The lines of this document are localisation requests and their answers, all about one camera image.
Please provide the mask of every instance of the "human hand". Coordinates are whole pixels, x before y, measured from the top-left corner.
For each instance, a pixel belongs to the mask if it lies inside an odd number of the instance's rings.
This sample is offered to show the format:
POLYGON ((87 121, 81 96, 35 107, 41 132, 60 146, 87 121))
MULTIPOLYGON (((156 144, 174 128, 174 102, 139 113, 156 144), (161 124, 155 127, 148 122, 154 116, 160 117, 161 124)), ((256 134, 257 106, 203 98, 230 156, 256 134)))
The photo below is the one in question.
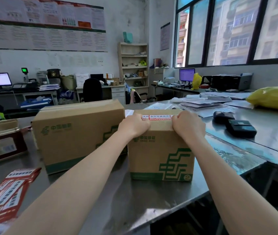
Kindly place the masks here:
POLYGON ((143 134, 150 128, 150 120, 142 120, 141 114, 133 114, 127 116, 118 126, 118 132, 135 138, 143 134))
POLYGON ((205 123, 196 113, 182 111, 172 117, 173 128, 185 142, 197 143, 205 137, 205 123))

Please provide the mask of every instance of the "person's right arm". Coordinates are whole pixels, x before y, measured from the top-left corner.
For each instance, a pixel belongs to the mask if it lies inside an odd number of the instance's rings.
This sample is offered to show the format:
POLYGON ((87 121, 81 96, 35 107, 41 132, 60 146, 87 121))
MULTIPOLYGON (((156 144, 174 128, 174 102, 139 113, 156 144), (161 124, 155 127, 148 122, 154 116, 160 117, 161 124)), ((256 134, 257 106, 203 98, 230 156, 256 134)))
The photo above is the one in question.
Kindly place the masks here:
POLYGON ((172 122, 194 153, 228 233, 277 235, 278 211, 215 152, 197 114, 183 111, 172 122))

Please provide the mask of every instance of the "bulletin board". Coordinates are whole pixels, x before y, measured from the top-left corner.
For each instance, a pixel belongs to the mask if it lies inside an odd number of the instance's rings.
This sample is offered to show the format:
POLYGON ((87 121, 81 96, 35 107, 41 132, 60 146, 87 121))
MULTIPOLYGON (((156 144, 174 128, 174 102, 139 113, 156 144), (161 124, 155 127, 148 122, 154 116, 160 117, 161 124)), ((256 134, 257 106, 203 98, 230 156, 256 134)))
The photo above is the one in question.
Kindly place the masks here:
POLYGON ((58 0, 0 0, 0 49, 106 52, 104 8, 58 0))

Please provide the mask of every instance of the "forearm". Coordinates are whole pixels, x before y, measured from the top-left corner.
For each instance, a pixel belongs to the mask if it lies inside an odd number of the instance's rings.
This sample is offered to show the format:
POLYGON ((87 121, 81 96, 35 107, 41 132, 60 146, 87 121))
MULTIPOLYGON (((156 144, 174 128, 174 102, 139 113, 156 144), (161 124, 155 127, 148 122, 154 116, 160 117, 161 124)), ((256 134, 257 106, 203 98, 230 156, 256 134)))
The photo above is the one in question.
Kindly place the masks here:
POLYGON ((230 235, 278 234, 278 212, 203 138, 187 142, 230 235))
POLYGON ((131 137, 119 131, 43 192, 5 235, 78 234, 131 137))

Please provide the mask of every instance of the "person's left hand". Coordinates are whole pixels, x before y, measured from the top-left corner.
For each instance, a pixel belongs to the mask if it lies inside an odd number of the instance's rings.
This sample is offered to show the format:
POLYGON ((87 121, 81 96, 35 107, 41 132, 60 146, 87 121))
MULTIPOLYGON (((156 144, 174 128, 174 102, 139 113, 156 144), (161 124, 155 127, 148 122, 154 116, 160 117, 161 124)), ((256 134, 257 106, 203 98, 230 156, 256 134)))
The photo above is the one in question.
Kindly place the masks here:
POLYGON ((150 128, 150 120, 142 120, 142 115, 133 114, 127 116, 118 126, 118 132, 129 134, 130 137, 135 138, 143 134, 150 128))

